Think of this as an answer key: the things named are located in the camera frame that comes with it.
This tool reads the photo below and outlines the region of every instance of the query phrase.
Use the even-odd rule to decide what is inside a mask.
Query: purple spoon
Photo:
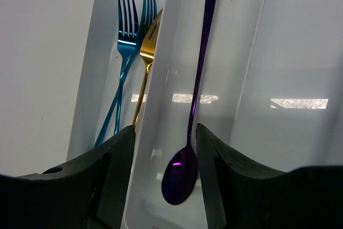
[[[203,32],[200,43],[192,106],[188,120],[187,144],[186,147],[178,151],[171,159],[162,179],[161,188],[163,197],[171,205],[179,205],[184,202],[192,193],[198,178],[198,160],[192,148],[192,128],[214,7],[215,0],[205,0]]]

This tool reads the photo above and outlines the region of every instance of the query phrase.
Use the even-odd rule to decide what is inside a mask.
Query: metallic utensil
[[[147,0],[143,0],[143,8],[142,8],[142,12],[141,12],[141,18],[140,18],[140,23],[139,23],[139,27],[138,29],[137,28],[137,24],[136,24],[136,21],[135,21],[135,17],[137,16],[137,11],[136,11],[136,6],[135,6],[135,2],[134,0],[132,0],[132,7],[133,7],[133,17],[134,17],[134,21],[135,21],[135,37],[137,39],[136,41],[136,51],[134,52],[134,54],[131,56],[131,58],[129,58],[128,60],[128,63],[126,65],[126,68],[125,68],[125,72],[124,72],[124,76],[123,76],[123,82],[125,82],[126,80],[126,77],[128,75],[128,72],[132,66],[132,63],[133,61],[135,60],[135,57],[136,55],[138,54],[138,51],[140,50],[140,46],[141,46],[141,43],[143,41],[143,38],[149,28],[149,21],[148,19],[146,19],[146,16],[148,14],[147,12],[147,4],[146,4]],[[153,18],[155,18],[157,15],[157,5],[156,5],[156,0],[153,0]],[[106,136],[106,132],[107,132],[107,129],[108,129],[108,126],[109,126],[109,123],[110,123],[110,120],[111,120],[111,117],[113,115],[113,111],[114,111],[114,108],[119,100],[119,87],[117,89],[117,92],[112,100],[112,103],[111,103],[111,106],[108,110],[108,113],[106,115],[106,118],[105,118],[105,121],[101,127],[101,130],[99,132],[99,135],[98,137],[96,138],[96,141],[94,143],[94,147],[96,146],[99,146],[100,144],[102,144],[105,136]]]
[[[200,79],[203,70],[208,37],[211,30],[215,0],[205,0],[205,11],[203,21],[202,39],[200,43],[199,61],[195,79],[191,111],[188,120],[187,144],[178,151],[169,162],[163,179],[162,194],[165,200],[171,205],[178,205],[184,202],[192,193],[198,178],[197,156],[192,148],[192,127],[197,106]]]
[[[143,11],[142,16],[140,19],[140,28],[138,29],[138,19],[137,18],[137,12],[135,19],[135,31],[137,32],[137,36],[134,36],[132,34],[132,27],[130,24],[130,30],[127,31],[127,17],[126,17],[126,8],[125,8],[125,1],[123,1],[124,6],[124,22],[125,22],[125,31],[123,32],[123,25],[122,25],[122,15],[121,15],[121,5],[120,0],[118,0],[118,11],[119,11],[119,33],[118,33],[118,52],[122,55],[122,67],[121,67],[121,73],[120,73],[120,81],[119,81],[119,92],[118,92],[118,102],[117,102],[117,112],[116,112],[116,122],[115,122],[115,129],[114,134],[117,134],[119,132],[120,128],[120,116],[121,116],[121,108],[122,108],[122,95],[123,95],[123,87],[124,87],[124,72],[125,67],[128,62],[128,60],[133,57],[133,54],[138,51],[139,46],[137,45],[139,42],[141,43],[141,40],[144,38],[147,29],[149,28],[150,24],[153,21],[154,16],[154,9],[156,10],[156,1],[154,0],[143,0]],[[128,12],[129,12],[129,18],[131,23],[131,12],[130,12],[130,4],[128,1]]]
[[[151,24],[148,32],[146,33],[143,43],[140,48],[140,52],[139,52],[145,64],[145,73],[144,73],[143,82],[141,84],[141,88],[139,92],[135,115],[133,116],[132,125],[134,128],[136,128],[136,125],[137,125],[137,121],[138,121],[138,117],[140,113],[140,107],[141,107],[141,103],[143,102],[145,87],[146,87],[146,83],[149,77],[150,67],[152,66],[152,63],[154,61],[156,40],[157,40],[159,28],[160,28],[161,15],[162,15],[162,10],[156,16],[156,18],[154,19],[154,22]]]

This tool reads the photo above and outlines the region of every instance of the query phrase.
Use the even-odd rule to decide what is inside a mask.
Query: fork head
[[[148,32],[146,33],[143,43],[140,47],[140,55],[142,59],[144,60],[145,64],[151,65],[154,60],[155,55],[155,48],[156,48],[156,41],[157,41],[157,35],[160,28],[160,22],[161,22],[161,15],[162,15],[162,9],[159,12],[159,14],[156,16],[154,21],[152,22],[151,26],[149,27]]]
[[[143,8],[141,12],[141,18],[139,23],[137,39],[143,40],[150,24],[153,22],[157,15],[156,0],[143,0]]]
[[[118,52],[122,55],[123,60],[127,60],[135,52],[136,47],[137,47],[136,33],[138,32],[138,17],[137,17],[135,0],[132,0],[133,22],[132,22],[132,16],[131,16],[130,1],[127,0],[127,4],[128,4],[127,10],[126,10],[125,0],[123,0],[122,4],[123,4],[123,9],[121,5],[121,0],[118,0],[118,45],[117,45],[117,48],[118,48]]]

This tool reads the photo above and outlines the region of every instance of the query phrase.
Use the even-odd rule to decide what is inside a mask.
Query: spoon handle
[[[191,106],[191,111],[189,113],[189,119],[188,119],[187,145],[192,144],[193,121],[194,121],[194,115],[195,115],[195,111],[197,107],[200,79],[202,76],[208,37],[210,35],[210,30],[211,30],[214,7],[215,7],[215,0],[205,0],[205,11],[204,11],[202,39],[200,42],[199,61],[198,61],[197,75],[195,77],[192,106]]]

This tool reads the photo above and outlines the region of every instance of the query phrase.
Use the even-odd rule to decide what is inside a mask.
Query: gold fork handle
[[[138,102],[137,102],[137,106],[136,106],[136,111],[135,111],[135,115],[133,116],[133,121],[132,121],[133,128],[136,128],[136,125],[137,125],[137,122],[138,122],[140,107],[141,107],[141,103],[143,102],[145,87],[146,87],[146,83],[148,81],[151,65],[152,65],[152,63],[145,65],[145,73],[144,73],[144,77],[143,77],[143,82],[141,83],[141,88],[140,88],[140,92],[139,92],[139,97],[138,97]]]

